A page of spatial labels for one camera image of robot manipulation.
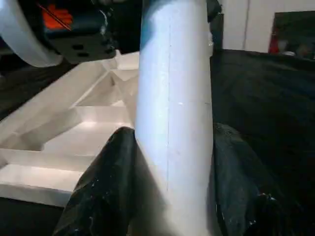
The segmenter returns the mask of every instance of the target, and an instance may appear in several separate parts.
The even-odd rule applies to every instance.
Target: orange label
[[[73,17],[67,9],[56,9],[54,4],[49,5],[47,9],[41,5],[39,7],[42,9],[44,24],[47,28],[51,30],[64,28],[70,30]]]

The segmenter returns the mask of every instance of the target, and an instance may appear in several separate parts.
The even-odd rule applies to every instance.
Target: red object
[[[276,30],[271,35],[270,46],[269,46],[269,53],[272,53],[272,54],[279,53],[278,36],[277,36],[277,31]]]
[[[67,9],[56,9],[54,4],[49,5],[47,9],[40,4],[38,6],[42,9],[44,24],[47,28],[71,30],[70,25],[73,17]]]

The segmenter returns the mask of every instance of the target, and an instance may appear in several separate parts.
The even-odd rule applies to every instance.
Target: black surface
[[[36,68],[25,64],[17,56],[0,60],[0,120],[18,109],[52,82],[72,69],[64,62],[55,67]]]
[[[214,122],[240,133],[285,198],[299,206],[292,214],[303,235],[314,234],[315,62],[290,56],[215,52],[211,78]],[[247,175],[248,180],[261,169],[256,171]]]
[[[0,198],[0,235],[51,236],[62,208]]]

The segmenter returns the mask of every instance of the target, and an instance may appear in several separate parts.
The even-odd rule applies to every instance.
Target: white pvc pipe
[[[140,206],[153,208],[144,210],[144,220],[156,224],[146,234],[208,236],[213,129],[206,0],[148,2],[136,116],[136,139],[154,182]]]

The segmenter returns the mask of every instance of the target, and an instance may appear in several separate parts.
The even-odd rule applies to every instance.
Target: white cylindrical object
[[[145,215],[157,224],[150,235],[208,236],[213,127],[206,0],[147,2],[136,139],[154,193],[141,207],[155,208]]]

